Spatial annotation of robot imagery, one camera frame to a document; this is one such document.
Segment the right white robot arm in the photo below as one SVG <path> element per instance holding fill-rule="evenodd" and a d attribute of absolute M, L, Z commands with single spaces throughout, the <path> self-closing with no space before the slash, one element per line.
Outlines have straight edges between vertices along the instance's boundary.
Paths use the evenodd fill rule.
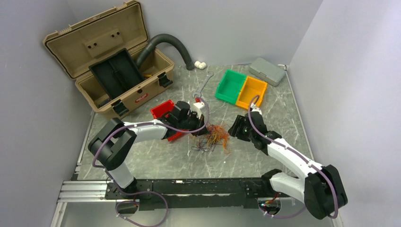
<path fill-rule="evenodd" d="M 294 149 L 280 134 L 267 130 L 259 112 L 238 115 L 228 130 L 230 136 L 251 142 L 283 165 L 295 176 L 273 169 L 261 176 L 261 192 L 266 196 L 283 193 L 302 202 L 317 218 L 336 218 L 348 203 L 340 174 L 332 165 L 323 166 Z"/>

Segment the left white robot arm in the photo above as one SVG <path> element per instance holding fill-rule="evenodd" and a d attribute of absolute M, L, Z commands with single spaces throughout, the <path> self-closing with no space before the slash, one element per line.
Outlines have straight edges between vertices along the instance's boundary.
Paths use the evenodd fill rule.
<path fill-rule="evenodd" d="M 135 143 L 147 140 L 166 140 L 177 133 L 193 136 L 208 132 L 209 106 L 204 100 L 190 105 L 178 101 L 171 111 L 147 122 L 123 122 L 112 118 L 89 142 L 94 156 L 92 165 L 102 168 L 116 183 L 117 192 L 125 199 L 137 192 L 137 179 L 130 173 L 125 159 Z"/>

